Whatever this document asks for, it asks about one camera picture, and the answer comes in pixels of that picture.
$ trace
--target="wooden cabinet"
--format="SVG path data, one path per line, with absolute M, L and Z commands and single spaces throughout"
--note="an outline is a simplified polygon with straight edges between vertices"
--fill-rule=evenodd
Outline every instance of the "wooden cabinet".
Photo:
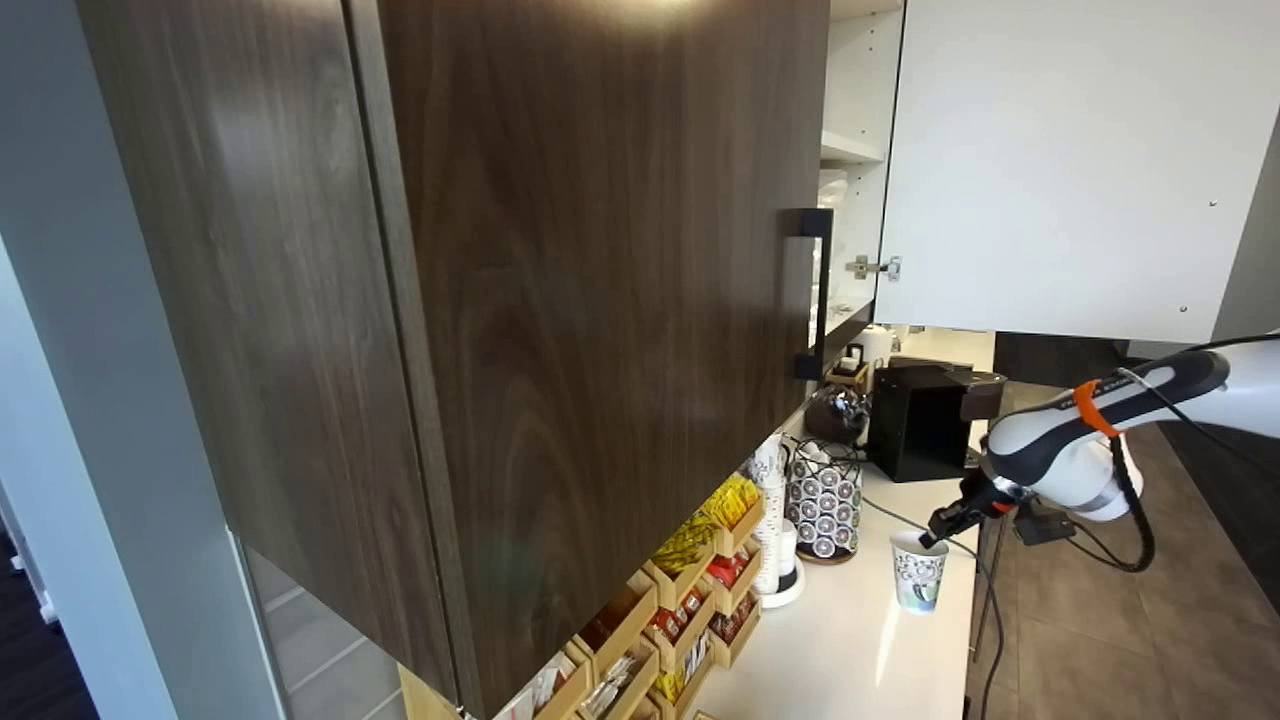
M 500 706 L 798 399 L 807 3 L 82 3 L 228 524 Z
M 1266 0 L 913 0 L 874 319 L 1127 339 L 1276 329 L 1276 31 Z

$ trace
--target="cup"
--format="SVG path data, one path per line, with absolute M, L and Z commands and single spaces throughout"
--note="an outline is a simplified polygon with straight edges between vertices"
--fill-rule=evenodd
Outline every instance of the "cup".
M 894 605 L 926 614 L 937 612 L 937 597 L 945 587 L 947 545 L 920 545 L 920 526 L 890 531 L 890 587 Z
M 890 331 L 890 329 L 881 329 L 881 325 L 868 325 L 850 343 L 861 347 L 861 363 L 864 363 L 868 370 L 874 370 L 874 369 L 888 363 L 890 343 L 894 343 L 894 331 Z

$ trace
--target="white countertop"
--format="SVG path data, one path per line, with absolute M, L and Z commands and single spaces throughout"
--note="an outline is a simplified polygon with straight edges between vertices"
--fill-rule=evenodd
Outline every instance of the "white countertop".
M 864 480 L 864 497 L 926 518 L 959 497 L 955 480 Z M 861 546 L 846 564 L 804 564 L 794 605 L 762 612 L 731 669 L 715 669 L 691 717 L 710 720 L 959 720 L 974 564 L 947 551 L 939 606 L 913 614 L 890 597 L 888 534 L 898 518 L 861 503 Z

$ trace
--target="white wall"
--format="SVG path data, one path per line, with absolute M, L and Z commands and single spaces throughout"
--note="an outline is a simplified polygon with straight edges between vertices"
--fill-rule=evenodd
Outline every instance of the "white wall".
M 0 488 L 99 717 L 174 717 L 0 234 Z
M 107 720 L 281 717 L 75 3 L 0 15 L 9 498 Z

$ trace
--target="black cable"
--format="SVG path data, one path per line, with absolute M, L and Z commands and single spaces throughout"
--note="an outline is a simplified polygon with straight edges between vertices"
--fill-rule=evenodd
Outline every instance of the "black cable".
M 995 618 L 995 655 L 991 655 L 991 669 L 987 669 L 987 679 L 982 679 L 982 705 L 978 705 L 978 720 L 987 720 L 991 683 L 995 683 L 995 672 L 1001 672 L 1001 659 L 1003 659 L 1003 612 L 1001 612 L 1001 598 L 995 598 L 995 564 L 991 569 L 974 564 L 974 569 L 987 573 L 987 606 L 991 606 L 991 618 Z
M 1222 339 L 1191 343 L 1191 347 L 1181 347 L 1181 350 L 1212 350 L 1212 347 L 1265 343 L 1265 339 L 1280 339 L 1280 331 L 1222 334 Z
M 1082 551 L 1087 559 L 1109 564 L 1109 569 L 1119 564 L 1119 557 L 1087 524 L 1073 524 L 1073 526 L 1082 531 L 1099 546 L 1099 551 L 1092 551 L 1079 539 L 1067 539 L 1076 551 Z
M 1152 531 L 1144 498 L 1131 488 L 1119 436 L 1112 436 L 1109 447 L 1112 447 L 1112 466 L 1115 466 L 1119 497 L 1122 497 L 1122 503 L 1127 503 L 1127 512 L 1134 518 L 1134 534 L 1140 534 L 1140 557 L 1131 564 L 1115 559 L 1115 569 L 1119 573 L 1144 573 L 1155 559 L 1155 531 Z
M 902 514 L 902 512 L 890 512 L 890 508 L 884 508 L 884 503 L 874 503 L 872 497 L 861 497 L 868 508 L 874 508 L 881 514 L 890 514 L 890 518 L 898 518 L 898 524 L 913 524 L 913 526 L 920 526 L 920 531 L 926 531 L 926 524 L 920 524 L 920 518 L 913 518 L 913 514 Z
M 1122 369 L 1119 369 L 1119 374 L 1131 378 L 1131 384 L 1140 384 L 1148 395 L 1155 395 L 1181 423 L 1186 423 L 1186 427 L 1191 427 L 1197 436 L 1204 436 L 1212 447 L 1231 452 L 1237 459 L 1243 459 L 1243 463 L 1247 463 L 1252 471 L 1260 471 L 1260 475 L 1270 475 L 1270 466 L 1265 466 L 1265 463 L 1252 459 L 1252 454 L 1240 454 L 1237 443 L 1212 436 L 1199 419 L 1191 419 L 1186 413 L 1181 413 L 1160 387 L 1144 384 L 1144 374 L 1122 370 Z

